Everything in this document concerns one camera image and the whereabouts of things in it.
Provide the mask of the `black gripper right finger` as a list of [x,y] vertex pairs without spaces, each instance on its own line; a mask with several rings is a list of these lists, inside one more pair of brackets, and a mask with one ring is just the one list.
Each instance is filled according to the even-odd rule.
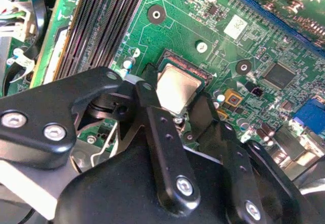
[[241,143],[219,119],[211,96],[201,92],[189,106],[199,152],[222,163],[226,213],[231,223],[304,223],[302,195],[256,142]]

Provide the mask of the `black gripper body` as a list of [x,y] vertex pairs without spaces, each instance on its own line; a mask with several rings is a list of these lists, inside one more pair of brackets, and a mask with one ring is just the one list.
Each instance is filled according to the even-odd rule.
[[55,223],[227,223],[222,166],[191,150],[186,155],[201,191],[189,216],[172,216],[160,205],[149,150],[134,145],[70,182],[59,198]]

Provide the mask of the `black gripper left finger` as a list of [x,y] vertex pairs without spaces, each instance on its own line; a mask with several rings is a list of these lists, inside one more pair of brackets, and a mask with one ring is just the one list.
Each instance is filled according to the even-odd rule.
[[60,197],[40,185],[46,171],[66,165],[78,128],[90,119],[115,119],[121,152],[138,131],[147,146],[160,205],[189,215],[201,195],[173,125],[146,81],[122,80],[99,67],[1,99],[1,184],[37,209],[55,215]]

